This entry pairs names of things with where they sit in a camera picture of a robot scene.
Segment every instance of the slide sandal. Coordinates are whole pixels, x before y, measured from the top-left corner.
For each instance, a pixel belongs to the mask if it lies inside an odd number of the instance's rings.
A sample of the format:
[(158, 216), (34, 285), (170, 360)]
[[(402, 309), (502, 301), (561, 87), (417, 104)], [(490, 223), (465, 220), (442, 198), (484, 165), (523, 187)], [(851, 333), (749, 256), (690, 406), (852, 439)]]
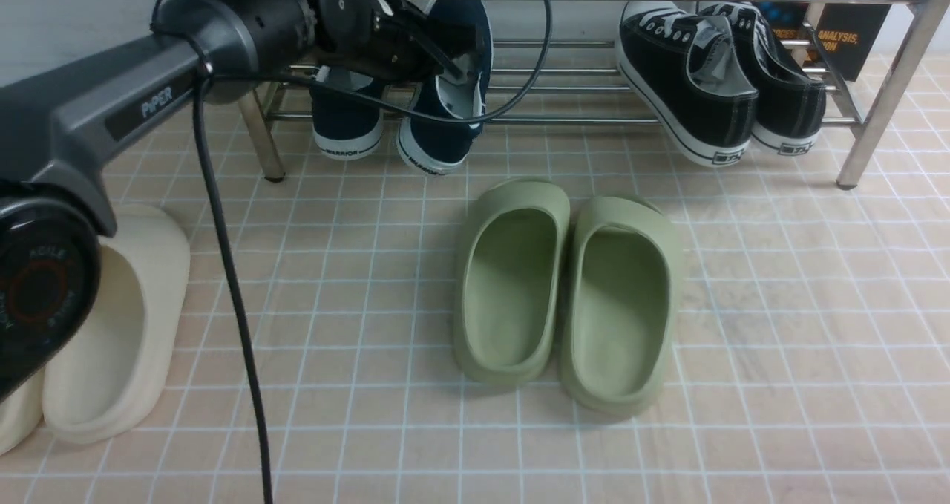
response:
[(468, 210), (453, 344), (469, 379), (518, 385), (544, 372), (569, 224), (567, 194), (531, 178), (489, 189)]
[(102, 281), (75, 337), (45, 369), (43, 413), (55, 436), (92, 443), (141, 422), (168, 376), (191, 250), (181, 228), (150, 206), (116, 208), (101, 239)]
[(0, 456), (26, 439), (43, 419), (43, 371), (0, 403)]
[(575, 231), (561, 381), (584, 406), (635, 415), (661, 389), (672, 352), (682, 244), (641, 199), (595, 197)]

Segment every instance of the white wall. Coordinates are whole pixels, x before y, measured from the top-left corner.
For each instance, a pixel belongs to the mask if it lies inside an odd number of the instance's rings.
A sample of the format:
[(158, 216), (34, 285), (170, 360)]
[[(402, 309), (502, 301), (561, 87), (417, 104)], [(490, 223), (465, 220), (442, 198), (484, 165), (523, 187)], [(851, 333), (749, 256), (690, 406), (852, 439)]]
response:
[[(50, 70), (55, 65), (104, 50), (145, 34), (153, 0), (0, 0), (0, 85)], [(613, 37), (620, 4), (555, 4), (557, 36)], [(540, 37), (539, 4), (502, 2), (490, 6), (495, 33)], [(893, 7), (879, 37), (878, 50), (893, 50), (910, 15)], [(950, 24), (944, 23), (934, 48), (950, 50)]]

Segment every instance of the navy canvas sneaker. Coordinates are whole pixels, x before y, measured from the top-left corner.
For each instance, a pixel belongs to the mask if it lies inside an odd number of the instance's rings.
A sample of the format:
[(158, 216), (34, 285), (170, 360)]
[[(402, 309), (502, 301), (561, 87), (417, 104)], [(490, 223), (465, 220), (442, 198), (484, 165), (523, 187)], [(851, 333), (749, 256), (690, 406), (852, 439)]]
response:
[[(374, 78), (343, 68), (322, 67), (315, 80), (382, 99), (387, 85)], [(311, 89), (313, 139), (330, 159), (353, 161), (379, 148), (383, 137), (383, 111), (374, 106), (349, 101), (335, 94)]]
[[(465, 80), (447, 74), (423, 82), (415, 91), (410, 108), (444, 118), (475, 118), (485, 115), (485, 92), (493, 56), (491, 27), (485, 5), (479, 0), (436, 0), (427, 9), (431, 18), (474, 26), (481, 52), (455, 60)], [(406, 117), (399, 126), (399, 154), (403, 161), (424, 173), (441, 176), (458, 169), (482, 124), (445, 125)]]

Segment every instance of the shoe rack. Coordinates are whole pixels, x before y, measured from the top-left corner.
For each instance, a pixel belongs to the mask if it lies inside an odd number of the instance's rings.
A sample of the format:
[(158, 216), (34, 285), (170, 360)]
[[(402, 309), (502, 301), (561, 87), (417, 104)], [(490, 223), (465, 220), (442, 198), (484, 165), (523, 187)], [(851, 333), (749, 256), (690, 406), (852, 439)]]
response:
[[(530, 1), (530, 0), (510, 0), (510, 1)], [(560, 2), (572, 0), (552, 0), (555, 7)], [(598, 0), (575, 0), (575, 1), (598, 1)], [(697, 0), (600, 0), (600, 1), (697, 1)], [(933, 39), (943, 20), (943, 14), (946, 13), (950, 0), (730, 0), (730, 1), (773, 1), (773, 2), (804, 2), (810, 4), (805, 14), (805, 21), (801, 28), (797, 40), (784, 41), (784, 45), (793, 51), (796, 57), (804, 60), (805, 54), (802, 50), (814, 48), (817, 50), (819, 61), (817, 64), (805, 68), (805, 72), (810, 75), (821, 76), (828, 85), (828, 95), (837, 104), (840, 114), (825, 116), (822, 124), (828, 128), (850, 128), (854, 134), (854, 143), (851, 146), (851, 152), (838, 173), (836, 183), (838, 187), (844, 190), (854, 189), (858, 186), (862, 173), (865, 172), (871, 156), (878, 145), (881, 136), (897, 108), (900, 97), (905, 93), (920, 59), (923, 58), (930, 41)], [(841, 74), (830, 66), (825, 55), (825, 49), (818, 40), (813, 24), (817, 23), (821, 16), (822, 8), (825, 4), (849, 3), (849, 4), (905, 4), (913, 13), (914, 18), (907, 28), (907, 33), (894, 60), (890, 65), (888, 75), (879, 89), (873, 104), (869, 109), (862, 109), (861, 105), (855, 101), (851, 89), (846, 84)], [(503, 48), (539, 48), (540, 40), (496, 40), (496, 50)], [(577, 48), (578, 50), (605, 50), (611, 52), (614, 47), (613, 41), (566, 41), (555, 40), (552, 42), (553, 48)], [(298, 64), (289, 68), (295, 72), (310, 72), (316, 64)], [(530, 68), (496, 68), (493, 71), (499, 75), (527, 74)], [(570, 79), (582, 79), (585, 77), (603, 79), (604, 76), (618, 75), (615, 68), (546, 68), (543, 76), (560, 76)], [(291, 112), (282, 111), (281, 106), (284, 94), (290, 87), (284, 85), (271, 84), (265, 87), (263, 91), (250, 92), (238, 102), (241, 114), (247, 122), (248, 132), (251, 135), (252, 143), (258, 153), (258, 159), (264, 171), (264, 176), (272, 182), (279, 182), (285, 175), (284, 167), (281, 163), (281, 156), (278, 153), (279, 146), (274, 143), (271, 135), (271, 127), (274, 122), (296, 121), (303, 122), (312, 119), (309, 112)], [(629, 89), (622, 82), (615, 84), (579, 84), (579, 85), (550, 85), (533, 88), (538, 94), (618, 94), (618, 92), (627, 92)], [(489, 91), (510, 92), (513, 88), (496, 87), (493, 85)], [(506, 114), (495, 124), (518, 124), (518, 125), (557, 125), (570, 126), (579, 125), (658, 125), (658, 120), (652, 116), (631, 116), (631, 117), (604, 117), (604, 116), (557, 116), (557, 115), (527, 115), (516, 112)]]

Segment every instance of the green slide sandal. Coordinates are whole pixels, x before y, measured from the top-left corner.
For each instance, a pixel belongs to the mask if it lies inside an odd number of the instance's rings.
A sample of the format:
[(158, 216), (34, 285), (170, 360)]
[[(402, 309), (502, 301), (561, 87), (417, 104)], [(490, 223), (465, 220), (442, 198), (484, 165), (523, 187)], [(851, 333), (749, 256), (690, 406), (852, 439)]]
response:
[(575, 231), (561, 380), (584, 406), (635, 415), (661, 389), (672, 352), (682, 245), (641, 199), (595, 197)]
[(544, 371), (569, 224), (567, 194), (530, 178), (489, 189), (468, 210), (453, 345), (469, 379), (519, 385)]

